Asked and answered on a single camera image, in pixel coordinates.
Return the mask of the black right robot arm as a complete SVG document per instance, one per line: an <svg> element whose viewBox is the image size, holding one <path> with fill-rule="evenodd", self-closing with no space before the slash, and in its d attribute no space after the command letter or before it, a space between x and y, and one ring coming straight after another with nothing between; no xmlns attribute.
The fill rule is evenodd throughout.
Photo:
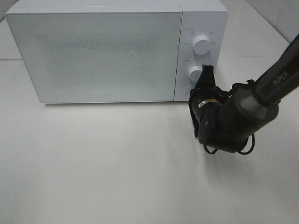
<svg viewBox="0 0 299 224"><path fill-rule="evenodd" d="M281 99L298 86L298 37L257 80L234 83L229 91L216 85L213 66L204 65L188 100L194 136L208 154L248 155L255 132L277 117Z"/></svg>

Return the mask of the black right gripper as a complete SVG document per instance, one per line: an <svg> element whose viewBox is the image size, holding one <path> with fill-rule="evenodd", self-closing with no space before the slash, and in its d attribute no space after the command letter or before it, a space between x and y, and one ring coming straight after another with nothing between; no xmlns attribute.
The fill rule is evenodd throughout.
<svg viewBox="0 0 299 224"><path fill-rule="evenodd" d="M224 140L224 133L217 120L224 97L215 90L215 86L214 66L203 65L188 101L194 135L199 140Z"/></svg>

